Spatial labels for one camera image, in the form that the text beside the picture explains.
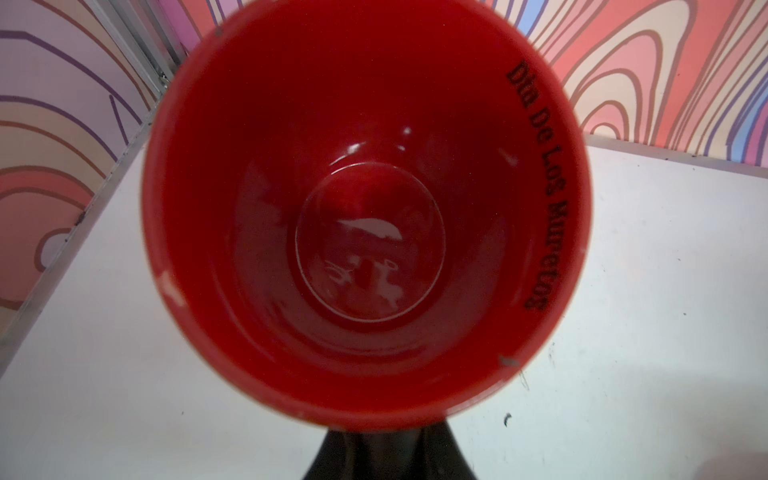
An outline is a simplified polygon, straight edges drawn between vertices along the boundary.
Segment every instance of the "colorful wavy wallpaper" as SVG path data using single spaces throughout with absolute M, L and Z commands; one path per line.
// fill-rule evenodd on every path
M 192 50 L 241 0 L 159 0 Z M 584 131 L 768 167 L 768 0 L 480 0 L 562 79 Z
M 157 102 L 82 0 L 0 1 L 0 336 Z

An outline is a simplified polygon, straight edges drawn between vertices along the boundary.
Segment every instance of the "red bowl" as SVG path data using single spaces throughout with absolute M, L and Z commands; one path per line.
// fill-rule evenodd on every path
M 591 215 L 568 100 L 472 0 L 254 2 L 163 99 L 142 191 L 157 287 L 225 379 L 354 431 L 514 376 Z

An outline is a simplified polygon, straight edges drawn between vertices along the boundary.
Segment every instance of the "bowl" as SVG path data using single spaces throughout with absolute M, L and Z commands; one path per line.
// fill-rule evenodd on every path
M 551 335 L 588 242 L 557 78 L 472 0 L 253 2 L 163 98 L 144 235 L 232 385 L 332 429 L 428 425 Z

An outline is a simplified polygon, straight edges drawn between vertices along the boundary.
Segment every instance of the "psychedelic striped pattern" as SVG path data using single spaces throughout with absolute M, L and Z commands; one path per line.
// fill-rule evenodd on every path
M 562 79 L 584 131 L 768 167 L 768 0 L 481 0 Z M 241 0 L 160 0 L 191 50 Z
M 157 99 L 82 0 L 0 2 L 0 336 Z

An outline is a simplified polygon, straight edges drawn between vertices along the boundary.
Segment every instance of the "white table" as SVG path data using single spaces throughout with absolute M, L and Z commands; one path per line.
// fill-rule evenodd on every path
M 465 457 L 481 480 L 768 478 L 768 180 L 590 153 L 577 294 L 525 381 L 451 419 Z M 0 478 L 301 479 L 324 431 L 231 389 L 163 308 L 141 160 L 0 379 Z

